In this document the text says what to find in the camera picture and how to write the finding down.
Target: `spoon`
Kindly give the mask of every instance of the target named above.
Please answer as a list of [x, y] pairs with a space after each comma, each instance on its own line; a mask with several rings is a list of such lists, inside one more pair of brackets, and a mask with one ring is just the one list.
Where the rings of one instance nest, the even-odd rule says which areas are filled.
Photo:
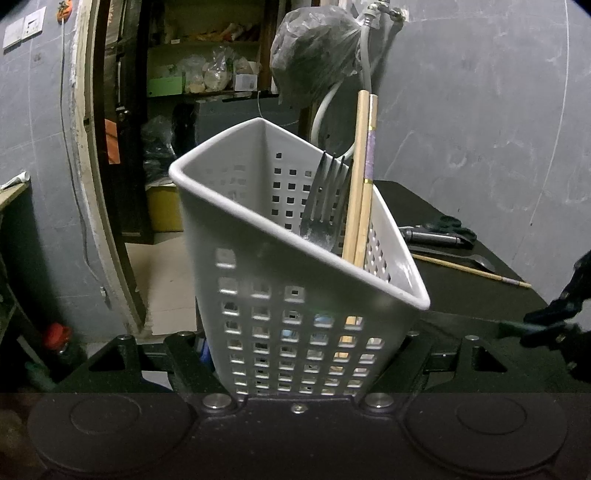
[[408, 249], [411, 252], [431, 254], [436, 257], [459, 258], [461, 260], [469, 261], [469, 262], [475, 264], [477, 267], [481, 268], [482, 270], [486, 270], [488, 272], [495, 273], [495, 266], [491, 262], [489, 262], [486, 258], [484, 258], [482, 255], [476, 255], [476, 254], [455, 255], [455, 254], [449, 254], [447, 252], [440, 252], [439, 250], [431, 250], [430, 248], [417, 247], [415, 245], [408, 245]]

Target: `wall switch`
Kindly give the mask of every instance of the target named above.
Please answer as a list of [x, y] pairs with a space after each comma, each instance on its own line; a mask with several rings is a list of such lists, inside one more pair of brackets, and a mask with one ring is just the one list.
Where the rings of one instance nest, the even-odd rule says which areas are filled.
[[45, 10], [46, 7], [43, 7], [36, 12], [33, 12], [31, 15], [27, 15], [25, 17], [25, 23], [22, 28], [22, 39], [32, 37], [36, 33], [39, 33], [43, 30], [43, 21], [45, 20]]
[[25, 23], [24, 18], [19, 18], [14, 23], [11, 23], [6, 27], [4, 32], [4, 43], [2, 48], [12, 47], [15, 43], [18, 43], [22, 39], [22, 26]]

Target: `gray wall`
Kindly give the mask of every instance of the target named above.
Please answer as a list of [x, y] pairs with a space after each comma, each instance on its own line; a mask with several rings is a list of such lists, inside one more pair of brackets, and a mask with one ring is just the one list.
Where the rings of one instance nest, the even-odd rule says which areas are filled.
[[[11, 283], [35, 323], [62, 321], [84, 339], [100, 340], [124, 333], [124, 326], [105, 303], [101, 285], [83, 261], [81, 226], [60, 126], [61, 26], [56, 21], [57, 4], [56, 0], [17, 2], [0, 21], [0, 35], [4, 37], [7, 25], [47, 6], [43, 32], [0, 57], [0, 183], [23, 170], [31, 174], [31, 188], [7, 211], [2, 250]], [[66, 24], [64, 88], [67, 139], [73, 155], [69, 115], [72, 89], [68, 84], [75, 22], [76, 10]], [[104, 284], [90, 231], [87, 235], [91, 265]]]
[[[555, 298], [591, 249], [591, 18], [572, 0], [400, 6], [410, 21], [376, 72], [376, 177], [461, 218]], [[333, 145], [352, 139], [349, 83]], [[591, 327], [591, 309], [579, 319]]]

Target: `electrical cord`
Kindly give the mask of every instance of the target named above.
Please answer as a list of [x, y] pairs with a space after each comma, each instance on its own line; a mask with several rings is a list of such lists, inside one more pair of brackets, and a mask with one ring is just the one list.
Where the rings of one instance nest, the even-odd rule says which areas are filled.
[[[261, 111], [261, 91], [260, 90], [256, 93], [256, 105], [257, 105], [257, 107], [259, 109], [259, 116], [262, 119], [266, 120], [265, 117], [262, 116], [262, 111]], [[289, 124], [284, 124], [284, 125], [277, 125], [277, 126], [278, 127], [289, 127], [290, 125], [295, 125], [296, 123], [299, 123], [299, 122], [300, 122], [300, 120], [298, 119], [295, 122], [291, 122]]]
[[90, 261], [88, 259], [88, 237], [86, 233], [86, 220], [82, 213], [82, 208], [80, 207], [80, 200], [78, 198], [78, 194], [76, 192], [76, 181], [74, 175], [74, 167], [72, 166], [72, 159], [70, 157], [70, 150], [68, 149], [68, 142], [66, 138], [66, 125], [64, 122], [64, 107], [63, 107], [63, 99], [64, 99], [64, 71], [66, 69], [66, 35], [65, 35], [65, 20], [61, 21], [61, 79], [60, 79], [60, 120], [61, 120], [61, 134], [64, 139], [64, 147], [66, 149], [66, 158], [68, 162], [68, 171], [70, 173], [70, 185], [72, 186], [72, 193], [74, 194], [74, 202], [76, 203], [76, 209], [78, 210], [78, 217], [80, 219], [80, 230], [82, 233], [82, 255], [84, 257], [84, 263], [88, 267], [88, 270], [95, 278], [97, 283], [101, 285], [101, 293], [105, 294], [106, 290], [102, 285], [98, 275], [90, 266]]

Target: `wooden chopstick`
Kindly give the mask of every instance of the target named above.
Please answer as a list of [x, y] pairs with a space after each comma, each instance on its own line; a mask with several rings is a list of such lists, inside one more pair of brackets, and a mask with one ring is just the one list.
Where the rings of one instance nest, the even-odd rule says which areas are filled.
[[357, 121], [355, 126], [355, 150], [353, 152], [353, 171], [349, 193], [349, 208], [343, 242], [343, 259], [355, 263], [355, 249], [359, 233], [361, 216], [361, 200], [363, 196], [363, 174], [365, 172], [365, 155], [367, 149], [369, 124], [369, 92], [360, 90], [357, 97]]
[[490, 278], [491, 280], [501, 281], [503, 283], [508, 283], [511, 285], [515, 285], [517, 287], [523, 288], [531, 288], [530, 283], [526, 283], [520, 280], [514, 280], [513, 278], [501, 277], [500, 275], [495, 275], [494, 273], [483, 272], [481, 270], [477, 270], [475, 268], [464, 267], [464, 265], [459, 265], [453, 262], [446, 262], [445, 260], [439, 260], [438, 258], [432, 257], [425, 257], [423, 255], [411, 254], [413, 258], [417, 260], [421, 260], [423, 262], [429, 262], [436, 265], [441, 265], [442, 267], [449, 267], [454, 268], [455, 270], [461, 270], [466, 273], [471, 273], [473, 275], [478, 275], [480, 277]]
[[356, 267], [363, 268], [365, 263], [365, 247], [368, 243], [369, 216], [371, 215], [371, 200], [374, 194], [374, 151], [375, 130], [378, 127], [378, 96], [369, 97], [368, 139], [365, 154], [365, 171], [363, 172], [363, 190], [361, 197], [361, 214], [359, 215], [359, 230], [357, 233], [357, 247], [355, 248]]

